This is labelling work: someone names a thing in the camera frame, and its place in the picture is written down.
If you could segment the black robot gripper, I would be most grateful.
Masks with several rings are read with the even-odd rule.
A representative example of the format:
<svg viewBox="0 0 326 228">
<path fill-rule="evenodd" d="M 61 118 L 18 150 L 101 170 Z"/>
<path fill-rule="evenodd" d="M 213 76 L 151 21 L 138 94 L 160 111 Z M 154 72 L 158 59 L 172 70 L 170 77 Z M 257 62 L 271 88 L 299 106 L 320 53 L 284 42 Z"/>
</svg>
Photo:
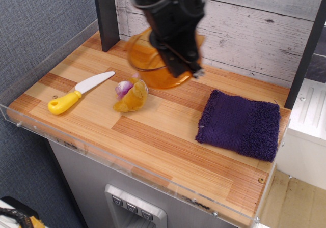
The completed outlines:
<svg viewBox="0 0 326 228">
<path fill-rule="evenodd" d="M 143 1 L 143 12 L 156 38 L 170 46 L 173 46 L 173 39 L 189 39 L 204 17 L 203 0 Z M 157 51 L 174 78 L 183 73 L 188 73 L 195 79 L 205 75 L 201 58 L 188 61 L 167 47 L 159 47 Z"/>
</svg>

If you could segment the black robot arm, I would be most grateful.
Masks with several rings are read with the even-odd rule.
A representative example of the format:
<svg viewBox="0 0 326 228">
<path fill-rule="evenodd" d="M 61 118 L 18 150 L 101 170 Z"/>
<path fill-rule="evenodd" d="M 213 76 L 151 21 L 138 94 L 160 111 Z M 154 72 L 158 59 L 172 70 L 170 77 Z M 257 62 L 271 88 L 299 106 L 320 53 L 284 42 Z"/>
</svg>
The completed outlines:
<svg viewBox="0 0 326 228">
<path fill-rule="evenodd" d="M 204 17 L 204 0 L 131 0 L 142 10 L 156 48 L 174 77 L 188 71 L 192 77 L 204 75 L 199 62 L 196 28 Z"/>
</svg>

